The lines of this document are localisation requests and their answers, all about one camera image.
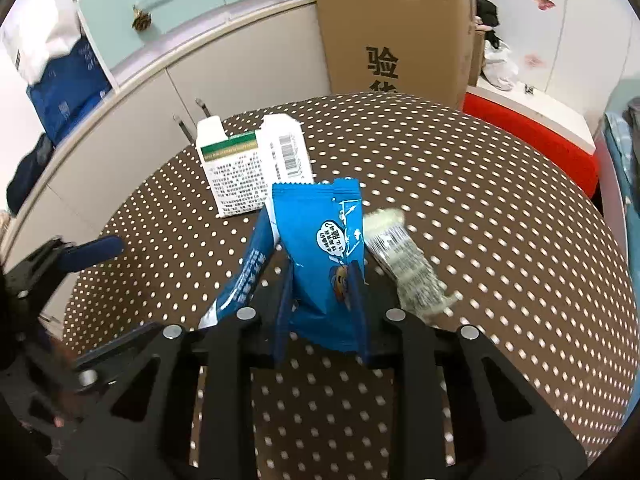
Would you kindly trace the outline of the silver barcode wrapper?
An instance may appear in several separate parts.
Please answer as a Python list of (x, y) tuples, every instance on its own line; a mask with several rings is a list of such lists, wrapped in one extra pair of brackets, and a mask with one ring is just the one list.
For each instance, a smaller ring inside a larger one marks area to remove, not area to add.
[(458, 292), (446, 293), (446, 284), (410, 236), (402, 210), (369, 212), (363, 216), (362, 227), (364, 244), (395, 283), (402, 310), (432, 324), (461, 298)]

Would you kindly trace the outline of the dark blue snack wrapper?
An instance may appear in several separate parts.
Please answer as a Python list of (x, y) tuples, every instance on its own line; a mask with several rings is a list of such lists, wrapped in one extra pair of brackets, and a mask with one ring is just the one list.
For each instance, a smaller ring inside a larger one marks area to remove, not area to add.
[(273, 233), (269, 209), (262, 207), (244, 252), (240, 270), (232, 276), (230, 282), (224, 286), (222, 292), (201, 317), (198, 323), (200, 330), (215, 326), (227, 316), (248, 306), (250, 298), (253, 297), (260, 283), (262, 271), (269, 263), (279, 242), (279, 235)]

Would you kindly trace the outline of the large cardboard box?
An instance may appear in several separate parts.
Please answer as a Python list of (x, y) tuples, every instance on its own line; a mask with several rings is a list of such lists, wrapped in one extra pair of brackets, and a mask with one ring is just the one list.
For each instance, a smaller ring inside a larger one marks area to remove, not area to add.
[(331, 91), (400, 92), (462, 107), (476, 0), (316, 0)]

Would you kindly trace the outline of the brown polka dot tablecloth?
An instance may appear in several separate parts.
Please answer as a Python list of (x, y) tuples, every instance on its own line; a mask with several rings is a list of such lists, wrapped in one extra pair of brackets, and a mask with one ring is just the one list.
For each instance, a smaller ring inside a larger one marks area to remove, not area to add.
[(543, 154), (412, 96), (224, 122), (105, 225), (71, 479), (634, 479), (634, 285)]

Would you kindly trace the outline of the curved white cabinet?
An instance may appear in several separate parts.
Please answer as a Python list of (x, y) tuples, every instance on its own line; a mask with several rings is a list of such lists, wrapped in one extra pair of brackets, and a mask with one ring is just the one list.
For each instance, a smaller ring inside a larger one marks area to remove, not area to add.
[(56, 150), (10, 225), (7, 269), (52, 237), (97, 237), (140, 183), (194, 141), (207, 113), (227, 118), (330, 91), (316, 0), (213, 10), (112, 75), (113, 91)]

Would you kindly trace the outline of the teal bed mattress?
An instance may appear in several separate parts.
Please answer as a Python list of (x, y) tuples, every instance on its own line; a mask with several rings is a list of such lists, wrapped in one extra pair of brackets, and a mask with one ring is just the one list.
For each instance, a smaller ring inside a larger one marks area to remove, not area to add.
[(624, 117), (628, 103), (639, 96), (639, 76), (614, 88), (601, 120), (601, 191), (604, 218), (629, 272), (639, 273), (639, 162), (632, 146), (632, 127)]

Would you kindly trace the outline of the white green medicine box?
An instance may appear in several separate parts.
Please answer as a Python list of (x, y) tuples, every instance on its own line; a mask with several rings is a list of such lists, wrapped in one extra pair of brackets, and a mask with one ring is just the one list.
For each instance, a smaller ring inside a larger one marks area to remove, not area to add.
[(252, 131), (229, 136), (217, 116), (198, 123), (196, 152), (217, 208), (227, 218), (262, 208), (275, 183), (311, 183), (302, 125), (270, 114)]

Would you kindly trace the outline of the white wardrobe doors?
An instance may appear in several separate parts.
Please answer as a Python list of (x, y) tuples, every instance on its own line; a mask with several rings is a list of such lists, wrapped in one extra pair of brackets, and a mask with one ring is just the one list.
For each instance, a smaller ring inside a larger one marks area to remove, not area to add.
[(596, 128), (618, 83), (639, 73), (639, 20), (627, 0), (489, 0), (521, 81)]

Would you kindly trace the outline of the white paper shopping bag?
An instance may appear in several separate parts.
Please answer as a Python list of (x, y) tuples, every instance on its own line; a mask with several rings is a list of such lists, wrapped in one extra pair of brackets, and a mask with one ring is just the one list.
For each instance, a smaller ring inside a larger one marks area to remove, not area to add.
[(2, 44), (29, 86), (38, 84), (51, 60), (69, 55), (80, 37), (77, 0), (16, 0), (1, 25)]

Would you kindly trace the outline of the blue cookie wrapper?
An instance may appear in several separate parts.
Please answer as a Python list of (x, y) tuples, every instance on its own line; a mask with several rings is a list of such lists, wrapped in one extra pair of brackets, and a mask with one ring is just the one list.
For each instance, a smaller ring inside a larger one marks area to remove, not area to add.
[(359, 352), (362, 316), (348, 300), (349, 270), (363, 270), (360, 183), (277, 183), (274, 225), (293, 267), (291, 330), (314, 344)]

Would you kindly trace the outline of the white plastic bag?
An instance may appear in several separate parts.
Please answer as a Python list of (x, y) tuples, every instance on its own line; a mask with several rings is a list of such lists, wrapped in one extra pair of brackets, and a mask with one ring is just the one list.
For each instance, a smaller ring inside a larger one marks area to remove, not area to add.
[(518, 66), (511, 58), (511, 49), (503, 41), (494, 47), (485, 41), (483, 77), (501, 91), (511, 91), (518, 83)]

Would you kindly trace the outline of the red storage bench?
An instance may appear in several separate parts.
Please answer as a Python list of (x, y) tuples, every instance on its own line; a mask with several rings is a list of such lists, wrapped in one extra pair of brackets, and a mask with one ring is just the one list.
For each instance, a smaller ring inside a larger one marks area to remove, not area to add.
[(536, 148), (562, 169), (588, 198), (596, 194), (599, 169), (595, 148), (584, 150), (573, 140), (567, 139), (542, 122), (506, 104), (500, 104), (494, 98), (483, 96), (480, 87), (468, 88), (463, 111), (513, 134), (532, 148)]

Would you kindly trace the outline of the blue shopping bag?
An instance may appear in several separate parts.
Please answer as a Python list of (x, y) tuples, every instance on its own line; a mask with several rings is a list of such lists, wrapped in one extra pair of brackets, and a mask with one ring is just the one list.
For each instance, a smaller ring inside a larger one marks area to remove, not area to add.
[(43, 126), (58, 146), (112, 90), (112, 85), (82, 36), (70, 54), (48, 62), (44, 73), (26, 93)]

